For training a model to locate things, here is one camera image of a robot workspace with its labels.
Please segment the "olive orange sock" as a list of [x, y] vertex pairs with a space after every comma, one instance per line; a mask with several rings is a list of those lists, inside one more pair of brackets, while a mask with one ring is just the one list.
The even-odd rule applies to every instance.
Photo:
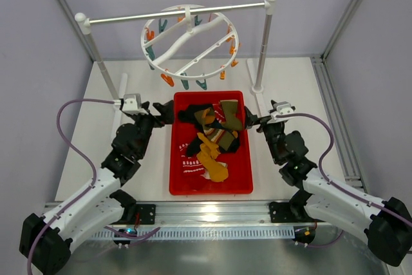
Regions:
[[225, 116], [223, 127], [234, 131], [241, 131], [243, 129], [243, 123], [236, 116], [238, 112], [238, 101], [234, 99], [221, 100], [220, 106]]

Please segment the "yellow sock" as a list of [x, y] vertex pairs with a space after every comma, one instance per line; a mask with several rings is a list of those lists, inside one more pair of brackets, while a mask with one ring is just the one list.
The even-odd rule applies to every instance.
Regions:
[[197, 136], [201, 141], [201, 151], [210, 155], [212, 159], [217, 159], [221, 154], [219, 145], [209, 140], [203, 133], [197, 133]]

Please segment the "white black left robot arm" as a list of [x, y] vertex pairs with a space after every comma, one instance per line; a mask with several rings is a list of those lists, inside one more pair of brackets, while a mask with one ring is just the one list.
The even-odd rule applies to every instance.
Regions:
[[[122, 190], [140, 168], [152, 132], [174, 122], [174, 102], [142, 102], [139, 95], [117, 100], [100, 100], [110, 104], [132, 121], [121, 125], [111, 143], [111, 152], [96, 168], [93, 162], [70, 141], [91, 167], [92, 177], [67, 200], [51, 211], [29, 215], [23, 222], [20, 253], [26, 257], [26, 271], [36, 268], [41, 274], [56, 274], [74, 251], [91, 235], [112, 223], [130, 222], [137, 212], [136, 200]], [[153, 115], [153, 106], [158, 115]]]

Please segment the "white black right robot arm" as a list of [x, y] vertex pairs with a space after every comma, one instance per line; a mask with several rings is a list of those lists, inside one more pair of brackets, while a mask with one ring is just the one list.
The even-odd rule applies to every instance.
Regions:
[[[323, 160], [332, 150], [334, 136], [320, 118], [298, 113], [288, 102], [272, 102], [269, 115], [258, 117], [245, 108], [245, 128], [263, 133], [272, 160], [280, 166], [282, 179], [298, 191], [290, 199], [291, 212], [330, 223], [364, 242], [381, 261], [398, 267], [411, 252], [411, 214], [399, 199], [388, 200], [363, 193], [327, 174]], [[307, 158], [308, 148], [300, 132], [285, 133], [285, 124], [294, 117], [318, 122], [329, 136], [329, 144], [317, 163]]]

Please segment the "white round clip hanger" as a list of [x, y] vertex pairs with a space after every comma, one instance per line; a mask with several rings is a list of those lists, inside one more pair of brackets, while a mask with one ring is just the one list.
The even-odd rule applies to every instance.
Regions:
[[241, 47], [238, 31], [223, 13], [195, 14], [200, 5], [172, 6], [164, 12], [183, 10], [177, 17], [159, 17], [145, 22], [140, 46], [149, 68], [175, 86], [175, 80], [189, 89], [194, 81], [207, 89], [207, 79], [226, 77], [226, 69], [238, 65]]

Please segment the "black sock in bin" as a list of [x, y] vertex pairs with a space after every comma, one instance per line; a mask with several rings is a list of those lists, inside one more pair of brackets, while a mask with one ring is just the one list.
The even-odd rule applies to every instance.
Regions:
[[198, 125], [195, 113], [211, 108], [212, 104], [190, 104], [186, 109], [180, 110], [177, 113], [178, 120], [183, 123]]

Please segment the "mustard sock in bin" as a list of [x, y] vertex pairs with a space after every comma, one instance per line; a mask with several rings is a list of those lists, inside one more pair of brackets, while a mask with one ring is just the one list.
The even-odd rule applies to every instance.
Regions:
[[199, 162], [209, 172], [209, 177], [212, 182], [224, 182], [229, 177], [228, 169], [217, 162], [209, 154], [200, 152], [196, 155]]

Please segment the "red white patterned sock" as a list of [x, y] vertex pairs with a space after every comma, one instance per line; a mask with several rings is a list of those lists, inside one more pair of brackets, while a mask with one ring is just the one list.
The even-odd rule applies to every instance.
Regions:
[[198, 138], [197, 133], [203, 132], [199, 124], [194, 126], [197, 129], [196, 137], [193, 138], [190, 142], [183, 142], [178, 146], [182, 172], [183, 176], [198, 176], [202, 180], [206, 180], [204, 177], [202, 177], [202, 174], [204, 174], [205, 172], [205, 168], [196, 157], [198, 153], [202, 152], [200, 149], [201, 141]]

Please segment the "red plastic bin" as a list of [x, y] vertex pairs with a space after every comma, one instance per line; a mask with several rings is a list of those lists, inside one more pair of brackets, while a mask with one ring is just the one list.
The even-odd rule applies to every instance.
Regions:
[[[221, 100], [237, 100], [236, 116], [244, 121], [244, 99], [241, 91], [184, 91], [174, 94], [174, 114], [187, 109], [191, 104], [219, 104]], [[175, 119], [171, 133], [171, 156], [169, 173], [169, 192], [177, 195], [200, 194], [250, 194], [253, 191], [252, 166], [248, 133], [239, 133], [240, 147], [235, 153], [222, 154], [220, 162], [228, 165], [229, 177], [223, 182], [213, 182], [205, 177], [183, 172], [183, 152], [180, 147], [197, 137], [198, 129], [194, 124]]]

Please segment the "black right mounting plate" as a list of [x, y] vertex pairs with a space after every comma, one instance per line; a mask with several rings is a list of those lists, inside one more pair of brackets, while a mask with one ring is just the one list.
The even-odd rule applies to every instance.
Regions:
[[268, 211], [272, 223], [323, 223], [320, 219], [312, 218], [304, 209], [303, 204], [270, 202]]

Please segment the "black mounting plate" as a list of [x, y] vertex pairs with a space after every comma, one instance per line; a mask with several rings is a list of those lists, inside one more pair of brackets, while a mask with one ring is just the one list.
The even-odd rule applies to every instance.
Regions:
[[124, 209], [118, 222], [127, 225], [154, 225], [155, 216], [155, 204], [132, 204]]
[[304, 209], [303, 204], [270, 202], [268, 211], [272, 223], [323, 223], [320, 219], [312, 218]]

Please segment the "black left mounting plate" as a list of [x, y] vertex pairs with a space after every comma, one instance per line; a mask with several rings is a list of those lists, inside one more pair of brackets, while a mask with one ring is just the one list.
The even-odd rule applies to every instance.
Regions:
[[132, 204], [124, 209], [118, 222], [127, 225], [154, 225], [155, 216], [155, 204]]

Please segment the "aluminium frame rail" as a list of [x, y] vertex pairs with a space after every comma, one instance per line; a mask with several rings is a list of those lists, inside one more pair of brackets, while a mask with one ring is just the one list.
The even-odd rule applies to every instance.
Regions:
[[326, 110], [326, 116], [334, 133], [335, 147], [342, 166], [344, 179], [350, 186], [366, 192], [368, 184], [362, 175], [363, 167], [359, 152], [353, 141], [353, 134], [348, 124], [341, 89], [333, 74], [330, 59], [337, 44], [349, 27], [363, 0], [349, 0], [337, 26], [319, 55], [311, 57], [315, 78]]

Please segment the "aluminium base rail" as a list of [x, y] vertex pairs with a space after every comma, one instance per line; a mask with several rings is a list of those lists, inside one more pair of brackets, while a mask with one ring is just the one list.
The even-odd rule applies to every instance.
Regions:
[[[269, 201], [220, 201], [220, 202], [135, 202], [133, 204], [155, 204], [154, 225], [178, 225], [197, 223], [271, 223], [268, 211]], [[120, 224], [118, 221], [125, 207], [111, 198], [94, 199], [90, 202], [79, 200], [73, 205], [67, 201], [50, 206], [41, 215], [46, 223], [53, 220], [54, 226], [69, 229], [91, 222], [100, 229], [105, 225]]]

